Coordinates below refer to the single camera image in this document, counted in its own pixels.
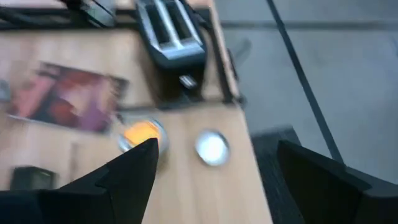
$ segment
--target black wire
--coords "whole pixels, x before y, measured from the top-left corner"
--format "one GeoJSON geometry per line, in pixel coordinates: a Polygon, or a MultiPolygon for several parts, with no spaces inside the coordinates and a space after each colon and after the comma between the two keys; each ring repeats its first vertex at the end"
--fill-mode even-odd
{"type": "Polygon", "coordinates": [[[20,26],[31,26],[31,25],[37,26],[44,24],[43,21],[40,21],[38,19],[33,19],[30,16],[25,16],[23,14],[16,13],[12,9],[2,6],[0,6],[0,19],[20,26]]]}

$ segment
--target black object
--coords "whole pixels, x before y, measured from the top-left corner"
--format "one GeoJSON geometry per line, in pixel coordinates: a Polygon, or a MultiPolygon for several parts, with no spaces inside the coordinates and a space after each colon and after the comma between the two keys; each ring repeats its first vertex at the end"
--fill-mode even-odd
{"type": "MultiPolygon", "coordinates": [[[[116,9],[116,17],[115,23],[112,27],[103,27],[99,28],[93,26],[87,21],[83,19],[81,21],[76,20],[74,18],[73,11],[69,11],[68,9],[54,9],[54,8],[20,8],[20,7],[2,7],[7,8],[8,11],[12,11],[13,14],[18,14],[20,16],[28,17],[29,21],[36,21],[40,19],[41,21],[46,18],[46,22],[44,23],[34,23],[29,21],[14,21],[9,19],[0,20],[0,31],[14,31],[14,30],[47,30],[47,31],[56,31],[56,30],[101,30],[104,32],[105,30],[111,29],[129,29],[129,30],[138,30],[139,26],[136,22],[137,19],[137,11],[131,9],[116,9]]],[[[208,8],[197,8],[193,11],[195,17],[198,19],[198,23],[202,30],[206,30],[210,35],[211,44],[215,53],[215,60],[217,65],[217,74],[221,86],[221,91],[223,93],[223,97],[213,98],[213,99],[194,99],[190,101],[175,101],[175,102],[163,102],[159,103],[155,106],[155,108],[164,110],[172,110],[174,108],[184,108],[195,106],[198,103],[225,103],[227,105],[235,105],[241,101],[241,97],[235,97],[231,93],[231,89],[228,85],[228,80],[226,76],[226,69],[221,58],[220,47],[218,45],[216,33],[213,27],[213,21],[211,19],[211,13],[208,8]]],[[[153,105],[139,105],[139,106],[120,106],[117,108],[118,111],[135,111],[142,109],[151,109],[153,105]]]]}
{"type": "Polygon", "coordinates": [[[136,1],[139,31],[158,72],[146,72],[161,101],[201,97],[207,58],[197,16],[185,0],[136,1]]]}
{"type": "Polygon", "coordinates": [[[296,132],[290,126],[251,136],[262,186],[267,196],[273,224],[303,224],[300,210],[289,193],[279,167],[277,149],[280,140],[300,144],[296,132]]]}
{"type": "Polygon", "coordinates": [[[305,223],[398,223],[398,186],[288,141],[277,155],[305,223]]]}
{"type": "Polygon", "coordinates": [[[87,22],[98,27],[114,25],[114,0],[59,0],[71,11],[75,22],[87,22]]]}
{"type": "Polygon", "coordinates": [[[34,166],[16,167],[10,190],[54,189],[56,174],[34,166]]]}
{"type": "Polygon", "coordinates": [[[149,139],[58,190],[0,192],[0,223],[141,223],[158,156],[149,139]]]}
{"type": "Polygon", "coordinates": [[[8,102],[11,100],[11,90],[8,82],[0,80],[0,102],[8,102]]]}

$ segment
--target black cable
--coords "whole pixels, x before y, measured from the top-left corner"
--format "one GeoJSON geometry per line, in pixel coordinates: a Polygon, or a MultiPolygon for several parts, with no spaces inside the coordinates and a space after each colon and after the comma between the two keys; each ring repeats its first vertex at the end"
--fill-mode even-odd
{"type": "Polygon", "coordinates": [[[31,26],[31,25],[42,25],[43,22],[37,19],[32,19],[29,16],[15,13],[8,7],[0,6],[0,19],[10,22],[12,24],[18,24],[20,26],[31,26]]]}
{"type": "Polygon", "coordinates": [[[279,16],[279,13],[276,9],[275,3],[273,2],[273,0],[267,0],[267,3],[271,10],[272,16],[274,17],[274,19],[276,21],[279,33],[283,38],[283,41],[284,41],[286,49],[289,53],[290,59],[292,60],[292,63],[296,70],[298,79],[300,80],[300,83],[303,87],[305,96],[307,97],[307,100],[310,103],[312,112],[314,113],[315,119],[317,120],[319,128],[321,129],[322,136],[326,141],[326,145],[328,146],[330,155],[337,162],[344,164],[343,158],[340,154],[340,151],[337,148],[337,145],[336,145],[335,140],[333,139],[333,136],[331,135],[331,132],[326,123],[325,117],[322,114],[322,111],[319,107],[317,99],[315,98],[315,95],[313,94],[311,86],[305,76],[305,73],[304,73],[303,67],[301,66],[299,57],[297,56],[297,53],[293,47],[293,43],[286,31],[285,24],[283,23],[282,19],[279,16]]]}

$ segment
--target floor tile line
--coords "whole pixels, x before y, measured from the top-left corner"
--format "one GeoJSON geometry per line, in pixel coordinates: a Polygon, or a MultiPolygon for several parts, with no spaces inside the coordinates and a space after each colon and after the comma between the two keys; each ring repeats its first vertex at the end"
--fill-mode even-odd
{"type": "Polygon", "coordinates": [[[273,0],[267,0],[267,3],[271,10],[272,16],[274,17],[274,19],[276,21],[279,33],[282,36],[282,39],[286,46],[286,49],[289,53],[290,59],[292,60],[292,63],[296,70],[298,79],[300,80],[300,83],[303,87],[305,96],[307,97],[307,100],[310,103],[312,112],[314,113],[315,119],[317,120],[317,123],[318,123],[319,128],[322,133],[322,136],[326,141],[326,145],[328,146],[330,155],[334,160],[344,164],[344,160],[340,154],[340,151],[337,148],[335,140],[333,139],[330,129],[326,123],[325,117],[322,114],[322,111],[319,107],[317,99],[315,98],[315,95],[313,94],[313,91],[312,91],[311,86],[307,80],[307,77],[305,76],[303,67],[301,66],[299,57],[297,56],[297,53],[293,46],[293,43],[286,31],[285,24],[283,23],[282,19],[280,18],[279,13],[276,9],[276,6],[275,6],[273,0]]]}
{"type": "MultiPolygon", "coordinates": [[[[221,21],[224,29],[278,29],[274,21],[221,21]]],[[[288,30],[398,30],[397,22],[384,21],[343,21],[343,22],[317,22],[317,21],[284,21],[288,30]]]]}

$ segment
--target small black object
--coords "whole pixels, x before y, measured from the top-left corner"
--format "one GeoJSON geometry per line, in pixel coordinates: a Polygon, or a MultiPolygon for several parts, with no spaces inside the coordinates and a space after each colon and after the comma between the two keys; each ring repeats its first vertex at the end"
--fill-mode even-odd
{"type": "Polygon", "coordinates": [[[11,100],[11,90],[8,82],[0,80],[0,102],[8,102],[11,100]]]}
{"type": "Polygon", "coordinates": [[[305,223],[398,223],[398,185],[288,141],[277,156],[305,223]]]}
{"type": "Polygon", "coordinates": [[[0,223],[139,224],[155,181],[159,147],[148,139],[57,190],[0,192],[0,223]]]}
{"type": "Polygon", "coordinates": [[[96,27],[112,27],[115,23],[114,0],[59,0],[71,11],[77,23],[88,23],[96,27]]]}
{"type": "Polygon", "coordinates": [[[137,21],[146,50],[159,72],[153,74],[159,98],[200,98],[207,58],[197,16],[184,0],[138,0],[137,21]]]}
{"type": "Polygon", "coordinates": [[[10,190],[54,189],[56,174],[34,166],[16,167],[10,190]]]}

